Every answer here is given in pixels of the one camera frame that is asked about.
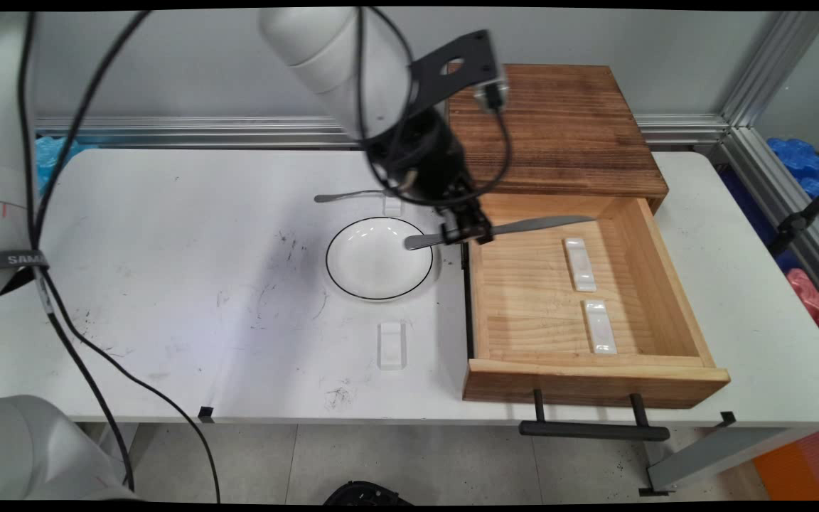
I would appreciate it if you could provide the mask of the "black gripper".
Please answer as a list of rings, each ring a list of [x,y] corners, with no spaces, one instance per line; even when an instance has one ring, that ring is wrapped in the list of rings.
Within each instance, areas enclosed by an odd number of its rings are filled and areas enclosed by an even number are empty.
[[[492,242],[492,223],[482,210],[464,148],[435,108],[414,114],[366,139],[373,177],[400,200],[441,211],[445,245]]]

